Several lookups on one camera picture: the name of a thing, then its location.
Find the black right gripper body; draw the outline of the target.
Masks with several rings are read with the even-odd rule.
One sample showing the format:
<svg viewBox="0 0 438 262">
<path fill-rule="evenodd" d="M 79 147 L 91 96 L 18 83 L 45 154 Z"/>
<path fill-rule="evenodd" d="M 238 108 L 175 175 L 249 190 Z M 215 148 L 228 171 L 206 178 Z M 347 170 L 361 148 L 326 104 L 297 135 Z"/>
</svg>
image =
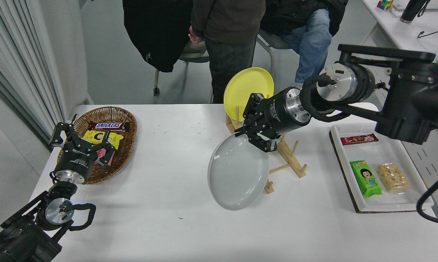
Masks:
<svg viewBox="0 0 438 262">
<path fill-rule="evenodd" d="M 270 128 L 283 134 L 296 129 L 296 94 L 295 88 L 286 88 L 270 98 L 259 102 L 259 111 Z"/>
</svg>

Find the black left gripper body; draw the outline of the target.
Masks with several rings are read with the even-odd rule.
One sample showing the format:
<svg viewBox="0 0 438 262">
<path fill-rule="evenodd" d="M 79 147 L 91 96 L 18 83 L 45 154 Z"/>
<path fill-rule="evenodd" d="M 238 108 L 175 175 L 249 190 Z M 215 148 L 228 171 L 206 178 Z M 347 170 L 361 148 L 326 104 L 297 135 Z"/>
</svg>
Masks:
<svg viewBox="0 0 438 262">
<path fill-rule="evenodd" d="M 73 144 L 66 144 L 62 149 L 59 161 L 54 169 L 56 179 L 87 179 L 97 159 L 95 151 L 87 148 L 75 148 Z"/>
</svg>

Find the standing person's hand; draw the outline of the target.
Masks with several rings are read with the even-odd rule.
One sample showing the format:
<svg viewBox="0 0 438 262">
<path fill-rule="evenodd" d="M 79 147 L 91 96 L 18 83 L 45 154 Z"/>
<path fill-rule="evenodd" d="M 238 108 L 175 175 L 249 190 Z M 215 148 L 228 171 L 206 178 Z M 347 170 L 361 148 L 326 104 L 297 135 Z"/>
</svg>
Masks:
<svg viewBox="0 0 438 262">
<path fill-rule="evenodd" d="M 202 37 L 199 37 L 199 36 L 197 36 L 197 35 L 195 34 L 195 32 L 194 32 L 192 26 L 189 27 L 189 34 L 188 34 L 188 37 L 189 37 L 191 43 L 193 43 L 193 44 L 199 44 L 199 43 L 201 43 L 201 42 L 203 41 L 203 38 L 202 38 Z"/>
</svg>

